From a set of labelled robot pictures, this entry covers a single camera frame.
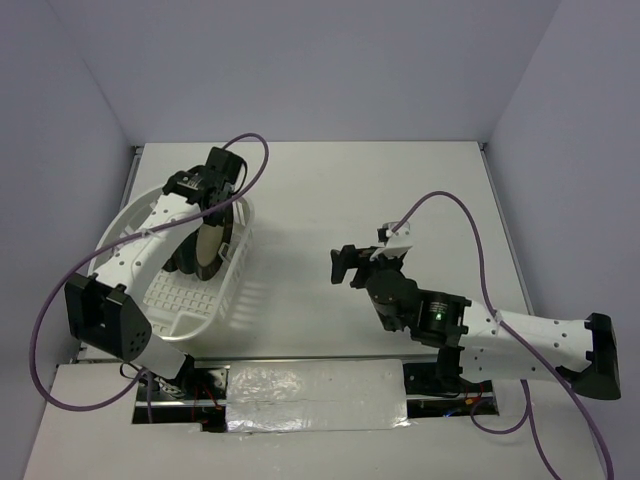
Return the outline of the black rimmed cream plate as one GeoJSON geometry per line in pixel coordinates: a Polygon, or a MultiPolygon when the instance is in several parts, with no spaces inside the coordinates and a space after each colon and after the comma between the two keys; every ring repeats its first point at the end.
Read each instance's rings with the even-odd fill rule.
{"type": "Polygon", "coordinates": [[[215,226],[203,223],[197,230],[195,244],[195,274],[202,281],[212,279],[222,266],[220,249],[230,243],[234,213],[233,207],[221,212],[221,223],[215,226]]]}

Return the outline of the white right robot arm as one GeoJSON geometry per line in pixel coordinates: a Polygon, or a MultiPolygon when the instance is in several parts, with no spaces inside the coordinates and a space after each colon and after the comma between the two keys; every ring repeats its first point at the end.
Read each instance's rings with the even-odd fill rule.
{"type": "Polygon", "coordinates": [[[444,390],[499,379],[561,378],[580,396],[618,400],[621,386],[612,320],[601,313],[556,320],[500,310],[464,296],[424,290],[402,272],[404,258],[382,248],[334,249],[331,281],[366,291],[382,327],[408,331],[436,349],[435,379],[444,390]]]}

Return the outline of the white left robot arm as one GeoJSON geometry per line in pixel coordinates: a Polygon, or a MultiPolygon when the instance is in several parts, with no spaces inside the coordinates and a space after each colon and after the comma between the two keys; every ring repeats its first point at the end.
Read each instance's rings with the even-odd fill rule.
{"type": "Polygon", "coordinates": [[[246,161],[222,148],[174,173],[159,191],[137,239],[117,248],[91,275],[75,273],[64,286],[71,334],[119,360],[150,372],[173,398],[201,382],[192,355],[154,334],[143,310],[156,275],[180,272],[208,281],[223,265],[232,239],[230,202],[246,161]]]}

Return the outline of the white plastic dish rack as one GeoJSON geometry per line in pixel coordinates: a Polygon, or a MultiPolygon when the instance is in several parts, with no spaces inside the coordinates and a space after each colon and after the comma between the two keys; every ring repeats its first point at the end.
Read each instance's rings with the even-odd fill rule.
{"type": "Polygon", "coordinates": [[[109,249],[91,260],[88,272],[105,285],[126,286],[152,326],[153,333],[183,349],[210,342],[217,326],[230,318],[230,307],[240,284],[253,241],[255,209],[247,198],[233,205],[230,243],[220,249],[222,266],[208,281],[196,274],[167,272],[165,261],[203,222],[193,220],[161,232],[152,229],[186,218],[198,207],[156,187],[131,201],[111,222],[98,246],[109,249]]]}

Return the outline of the silver foil covered panel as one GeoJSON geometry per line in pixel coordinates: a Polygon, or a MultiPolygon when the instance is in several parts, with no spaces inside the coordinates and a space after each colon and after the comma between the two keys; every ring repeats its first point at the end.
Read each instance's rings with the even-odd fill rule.
{"type": "Polygon", "coordinates": [[[225,421],[234,433],[405,427],[403,365],[396,359],[234,363],[225,421]]]}

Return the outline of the metal base rail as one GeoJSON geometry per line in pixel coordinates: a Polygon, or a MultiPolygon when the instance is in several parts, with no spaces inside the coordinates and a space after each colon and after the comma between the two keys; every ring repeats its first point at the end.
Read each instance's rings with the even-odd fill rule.
{"type": "Polygon", "coordinates": [[[433,362],[400,359],[234,362],[200,368],[184,392],[140,384],[135,425],[192,425],[211,433],[373,431],[414,420],[498,413],[490,382],[436,377],[433,362]]]}

